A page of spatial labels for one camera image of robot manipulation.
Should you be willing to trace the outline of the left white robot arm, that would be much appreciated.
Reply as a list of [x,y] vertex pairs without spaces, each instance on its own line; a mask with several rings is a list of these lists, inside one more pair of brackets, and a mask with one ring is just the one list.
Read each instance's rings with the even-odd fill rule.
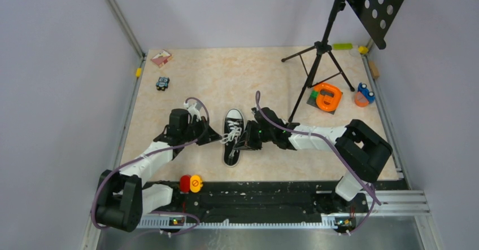
[[220,134],[210,127],[207,117],[198,111],[173,109],[169,123],[143,153],[101,174],[90,214],[95,226],[131,232],[144,215],[159,207],[167,212],[177,211],[181,197],[172,187],[164,184],[146,187],[146,183],[186,146],[201,146],[220,138]]

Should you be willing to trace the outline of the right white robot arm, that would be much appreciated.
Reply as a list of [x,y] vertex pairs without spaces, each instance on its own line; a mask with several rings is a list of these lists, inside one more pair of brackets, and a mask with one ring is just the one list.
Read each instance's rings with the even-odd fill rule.
[[351,120],[345,126],[317,127],[287,122],[268,107],[253,108],[254,119],[245,121],[237,109],[228,111],[224,122],[222,143],[224,162],[234,166],[240,151],[261,150],[271,142],[282,150],[317,150],[333,152],[346,167],[331,196],[333,208],[345,212],[354,205],[354,197],[365,190],[374,201],[373,189],[386,162],[393,153],[392,146],[365,122]]

